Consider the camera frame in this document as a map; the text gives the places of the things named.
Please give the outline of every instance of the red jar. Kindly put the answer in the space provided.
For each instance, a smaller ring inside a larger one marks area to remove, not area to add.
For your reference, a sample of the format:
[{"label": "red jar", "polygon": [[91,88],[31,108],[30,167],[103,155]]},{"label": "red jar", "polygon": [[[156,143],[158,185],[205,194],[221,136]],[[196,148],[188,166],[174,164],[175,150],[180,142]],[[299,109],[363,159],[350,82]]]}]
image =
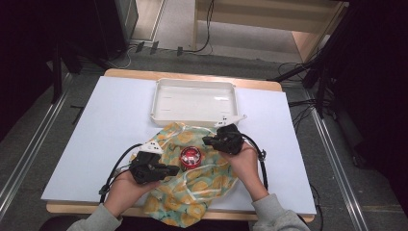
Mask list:
[{"label": "red jar", "polygon": [[180,162],[183,171],[199,167],[201,165],[201,153],[198,148],[188,146],[181,151]]}]

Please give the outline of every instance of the wooden table edge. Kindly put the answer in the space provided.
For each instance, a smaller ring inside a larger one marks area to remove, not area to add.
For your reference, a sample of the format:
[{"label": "wooden table edge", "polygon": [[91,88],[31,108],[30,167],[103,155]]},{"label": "wooden table edge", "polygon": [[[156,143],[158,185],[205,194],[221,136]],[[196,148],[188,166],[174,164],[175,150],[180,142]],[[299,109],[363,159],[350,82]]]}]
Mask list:
[{"label": "wooden table edge", "polygon": [[250,80],[228,76],[213,76],[187,73],[172,73],[145,70],[127,70],[127,69],[108,69],[105,72],[106,77],[119,77],[143,80],[160,80],[163,78],[182,79],[182,80],[199,80],[213,82],[229,82],[237,88],[255,89],[255,90],[274,90],[282,91],[282,87],[277,82],[265,80]]},{"label": "wooden table edge", "polygon": [[[48,201],[46,209],[51,214],[92,214],[98,207],[98,203],[89,204],[70,204],[68,202]],[[149,215],[143,212],[142,207],[132,207],[126,210],[123,216],[148,218]],[[314,215],[301,215],[306,222],[312,222]],[[203,219],[227,219],[227,220],[258,220],[255,212],[248,211],[223,211],[223,210],[208,210]]]}]

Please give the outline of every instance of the gray sleeve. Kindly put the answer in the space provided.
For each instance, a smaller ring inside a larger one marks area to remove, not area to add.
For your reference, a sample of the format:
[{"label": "gray sleeve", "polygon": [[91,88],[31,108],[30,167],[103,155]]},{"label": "gray sleeve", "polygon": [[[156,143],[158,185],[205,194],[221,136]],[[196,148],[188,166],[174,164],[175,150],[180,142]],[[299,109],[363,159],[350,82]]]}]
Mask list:
[{"label": "gray sleeve", "polygon": [[282,208],[276,194],[270,194],[253,202],[252,205],[258,216],[258,221],[253,226],[254,231],[309,230],[294,211]]},{"label": "gray sleeve", "polygon": [[114,231],[122,220],[115,218],[102,204],[87,219],[73,223],[67,231]]}]

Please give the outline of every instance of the plastic tray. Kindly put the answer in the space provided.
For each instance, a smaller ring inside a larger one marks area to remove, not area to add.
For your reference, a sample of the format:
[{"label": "plastic tray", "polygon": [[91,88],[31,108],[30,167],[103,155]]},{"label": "plastic tray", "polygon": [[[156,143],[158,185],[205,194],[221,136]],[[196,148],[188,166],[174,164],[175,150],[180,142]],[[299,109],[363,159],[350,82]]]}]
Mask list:
[{"label": "plastic tray", "polygon": [[160,79],[151,118],[161,126],[183,122],[214,127],[224,116],[237,116],[235,86],[227,82]]}]

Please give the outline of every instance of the human hand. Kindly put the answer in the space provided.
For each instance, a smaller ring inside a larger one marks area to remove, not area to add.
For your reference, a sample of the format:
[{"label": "human hand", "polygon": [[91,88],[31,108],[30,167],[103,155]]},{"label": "human hand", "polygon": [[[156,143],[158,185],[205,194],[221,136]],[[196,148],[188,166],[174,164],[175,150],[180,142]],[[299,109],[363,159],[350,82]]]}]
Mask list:
[{"label": "human hand", "polygon": [[117,218],[132,207],[145,193],[159,185],[159,181],[139,185],[130,171],[123,172],[112,183],[104,206]]},{"label": "human hand", "polygon": [[243,182],[259,178],[257,153],[255,148],[247,142],[243,143],[242,149],[237,155],[224,152],[219,152],[219,154],[230,163],[238,178]]},{"label": "human hand", "polygon": [[231,155],[224,152],[219,154],[227,160],[238,178],[243,182],[253,201],[269,195],[258,174],[258,155],[251,145],[244,142],[240,153]]}]

